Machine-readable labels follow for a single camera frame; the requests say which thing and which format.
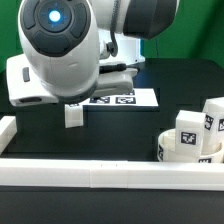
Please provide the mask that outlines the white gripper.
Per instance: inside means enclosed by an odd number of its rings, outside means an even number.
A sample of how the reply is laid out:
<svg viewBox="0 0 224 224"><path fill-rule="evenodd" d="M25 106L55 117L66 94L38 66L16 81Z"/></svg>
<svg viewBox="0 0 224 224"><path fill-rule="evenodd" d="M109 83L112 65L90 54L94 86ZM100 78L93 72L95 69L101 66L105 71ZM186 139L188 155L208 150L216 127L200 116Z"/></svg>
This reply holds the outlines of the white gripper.
<svg viewBox="0 0 224 224"><path fill-rule="evenodd" d="M9 100L13 106L31 106L39 104L77 104L88 98L130 93L133 90L133 77L138 73L136 67L126 64L108 64L100 66L96 82L85 89L87 82L80 83L77 74L65 77L65 69L60 73L63 84L71 84L71 94L62 96L64 91L56 85L45 83L31 68L24 54L9 58L6 66L6 79Z"/></svg>

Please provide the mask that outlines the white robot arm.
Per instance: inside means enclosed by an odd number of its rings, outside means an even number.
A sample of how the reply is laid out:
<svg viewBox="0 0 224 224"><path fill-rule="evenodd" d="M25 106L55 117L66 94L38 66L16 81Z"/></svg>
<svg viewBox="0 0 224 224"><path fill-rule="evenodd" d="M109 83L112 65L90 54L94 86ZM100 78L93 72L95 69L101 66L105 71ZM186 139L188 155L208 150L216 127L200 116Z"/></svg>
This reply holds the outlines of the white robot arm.
<svg viewBox="0 0 224 224"><path fill-rule="evenodd" d="M22 0L18 32L23 53L6 63L14 106L77 104L126 94L137 69L104 65L118 55L117 34L151 39L167 29L180 0Z"/></svg>

